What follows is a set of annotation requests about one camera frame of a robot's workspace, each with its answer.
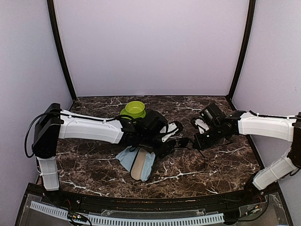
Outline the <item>black sunglasses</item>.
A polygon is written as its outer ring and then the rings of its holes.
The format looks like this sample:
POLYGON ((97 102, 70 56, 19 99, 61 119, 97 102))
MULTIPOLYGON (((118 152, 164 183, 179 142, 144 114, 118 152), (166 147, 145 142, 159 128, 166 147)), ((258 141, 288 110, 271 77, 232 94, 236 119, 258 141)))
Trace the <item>black sunglasses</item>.
POLYGON ((176 141, 176 148, 186 148, 186 149, 190 150, 190 148, 188 148, 188 146, 189 146, 189 144, 191 144, 191 148, 196 149, 203 157, 204 168, 206 167, 206 157, 201 152, 200 146, 195 141, 193 141, 191 138, 188 138, 188 137, 177 138, 177 139, 175 139, 175 141, 176 141))

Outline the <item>black checkered glasses case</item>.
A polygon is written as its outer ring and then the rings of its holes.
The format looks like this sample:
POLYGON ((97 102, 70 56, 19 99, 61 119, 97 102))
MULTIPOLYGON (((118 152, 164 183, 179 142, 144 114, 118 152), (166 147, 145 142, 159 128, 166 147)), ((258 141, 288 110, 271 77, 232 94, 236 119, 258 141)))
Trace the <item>black checkered glasses case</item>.
POLYGON ((136 156, 130 169, 131 178, 142 182, 149 180, 155 159, 156 155, 154 152, 149 153, 146 149, 140 148, 136 152, 136 156))

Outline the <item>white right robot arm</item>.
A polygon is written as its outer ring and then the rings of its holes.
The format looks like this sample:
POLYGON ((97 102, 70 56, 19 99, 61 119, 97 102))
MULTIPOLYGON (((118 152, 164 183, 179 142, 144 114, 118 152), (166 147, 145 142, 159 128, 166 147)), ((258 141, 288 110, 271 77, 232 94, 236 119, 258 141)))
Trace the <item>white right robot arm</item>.
POLYGON ((277 180, 301 169, 301 115, 275 116, 235 110, 226 115, 215 104, 208 105, 193 118, 191 124, 198 129, 194 135, 193 147, 204 150, 223 138, 233 135, 257 135, 286 140, 290 148, 268 167, 255 173, 246 190, 240 193, 240 200, 250 204, 264 190, 277 180))

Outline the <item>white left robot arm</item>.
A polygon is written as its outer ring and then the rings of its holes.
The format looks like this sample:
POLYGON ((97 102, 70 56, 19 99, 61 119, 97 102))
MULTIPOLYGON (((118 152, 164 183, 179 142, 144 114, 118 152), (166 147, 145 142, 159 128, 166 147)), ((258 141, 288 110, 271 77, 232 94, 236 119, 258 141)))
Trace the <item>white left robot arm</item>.
POLYGON ((34 118, 25 135, 24 148, 28 147, 28 136, 34 130, 32 154, 27 158, 37 159, 39 174, 48 198, 56 205, 66 202, 66 194, 60 190, 56 164, 56 147, 59 139, 79 138, 103 141, 126 146, 118 155, 124 165, 133 168, 138 158, 144 156, 138 180, 148 180, 154 160, 166 156, 174 148, 168 139, 182 130, 182 125, 169 123, 159 112, 147 110, 143 117, 118 115, 114 118, 97 118, 61 109, 59 103, 52 103, 48 109, 34 118))

